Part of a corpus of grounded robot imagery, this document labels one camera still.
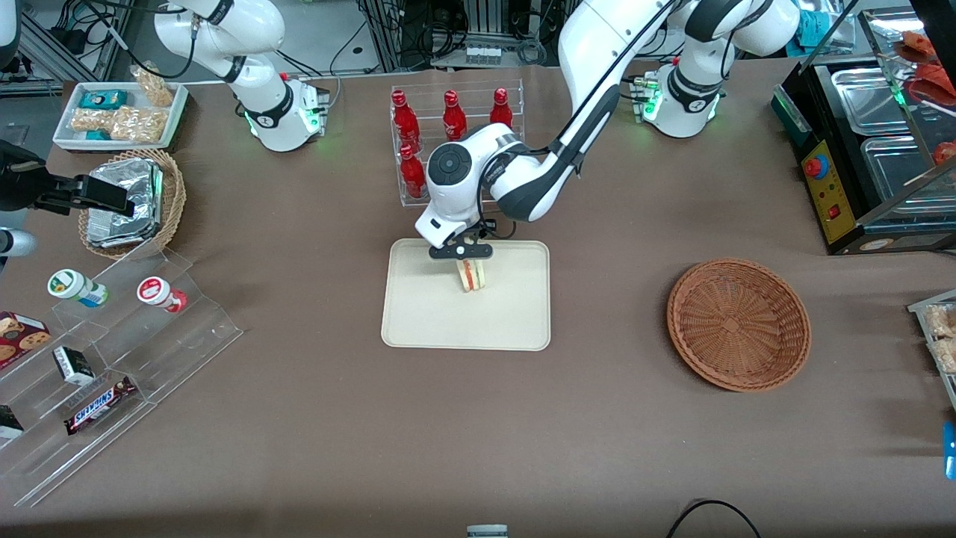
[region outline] stainless steel tray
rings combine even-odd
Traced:
[[[837,71],[830,77],[850,121],[863,136],[909,133],[906,117],[879,67]]]
[[[868,139],[859,150],[883,201],[892,198],[904,185],[929,169],[911,136]],[[896,213],[940,213],[956,210],[956,186],[940,182],[938,188],[919,191],[900,205]]]

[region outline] glass display case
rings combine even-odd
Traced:
[[[950,248],[956,12],[947,2],[915,0],[913,9],[861,11],[858,22],[871,54],[811,55],[772,99],[828,252]]]

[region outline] candy bar wrapper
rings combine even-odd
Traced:
[[[116,407],[124,397],[137,390],[136,386],[129,380],[129,377],[123,377],[122,381],[110,387],[108,391],[79,410],[76,415],[63,421],[63,425],[66,426],[66,435],[71,436],[89,426],[98,418],[106,415],[110,409]]]

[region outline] food container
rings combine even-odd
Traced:
[[[127,140],[87,140],[86,132],[77,132],[70,128],[70,119],[79,107],[79,102],[87,92],[104,90],[124,90],[127,94],[126,104],[137,108],[157,108],[136,82],[81,82],[73,89],[70,100],[67,101],[63,115],[54,133],[54,144],[67,151],[78,152],[119,152],[127,149],[161,149],[173,143],[177,128],[185,110],[189,91],[184,84],[169,82],[169,89],[173,92],[173,103],[169,107],[169,120],[163,135],[155,144],[140,144]]]

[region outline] red-capped bottle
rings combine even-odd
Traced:
[[[458,142],[468,131],[468,120],[465,117],[465,111],[462,105],[458,103],[458,92],[448,90],[445,92],[445,135],[449,142]]]
[[[412,198],[423,198],[428,194],[428,186],[424,181],[424,167],[422,161],[415,156],[411,144],[402,144],[402,180],[405,190]]]
[[[491,109],[491,122],[504,123],[508,128],[511,128],[511,121],[513,119],[514,114],[508,105],[508,90],[498,88],[494,91],[494,108]]]
[[[418,116],[402,90],[392,92],[392,104],[395,105],[395,126],[399,128],[399,138],[402,144],[412,146],[414,153],[422,150],[422,130],[418,125]]]

